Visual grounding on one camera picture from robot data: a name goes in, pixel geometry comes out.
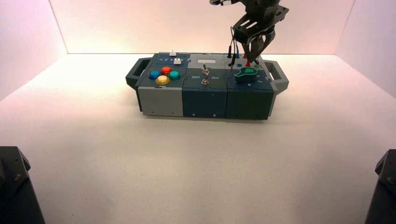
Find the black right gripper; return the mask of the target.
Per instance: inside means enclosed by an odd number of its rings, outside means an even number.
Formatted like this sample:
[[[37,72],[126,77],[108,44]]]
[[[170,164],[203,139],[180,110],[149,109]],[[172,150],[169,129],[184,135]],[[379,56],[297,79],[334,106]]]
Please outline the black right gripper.
[[[246,58],[253,62],[275,38],[275,24],[289,9],[281,5],[246,5],[245,15],[233,25],[234,40],[241,43]]]

